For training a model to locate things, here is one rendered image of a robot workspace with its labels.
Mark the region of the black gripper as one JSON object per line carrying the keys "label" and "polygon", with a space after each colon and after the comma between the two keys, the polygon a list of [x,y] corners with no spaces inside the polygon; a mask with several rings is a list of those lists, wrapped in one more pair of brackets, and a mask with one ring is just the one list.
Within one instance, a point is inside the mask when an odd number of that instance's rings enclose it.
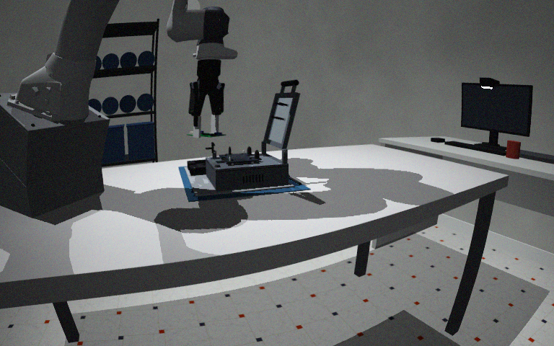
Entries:
{"label": "black gripper", "polygon": [[199,60],[197,82],[190,82],[189,114],[193,116],[193,137],[201,137],[201,111],[206,95],[211,104],[211,133],[219,132],[219,115],[224,111],[224,86],[219,82],[221,60]]}

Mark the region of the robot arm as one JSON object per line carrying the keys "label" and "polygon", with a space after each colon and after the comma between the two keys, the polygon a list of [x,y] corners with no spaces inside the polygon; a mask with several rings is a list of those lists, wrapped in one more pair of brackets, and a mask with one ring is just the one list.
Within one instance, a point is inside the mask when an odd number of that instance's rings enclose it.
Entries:
{"label": "robot arm", "polygon": [[[71,0],[55,52],[47,55],[44,67],[22,80],[7,104],[49,121],[88,116],[97,53],[119,1]],[[224,47],[223,37],[229,34],[224,10],[218,6],[187,10],[187,1],[173,1],[168,36],[176,43],[198,40],[193,54],[198,60],[235,59],[237,51]]]}

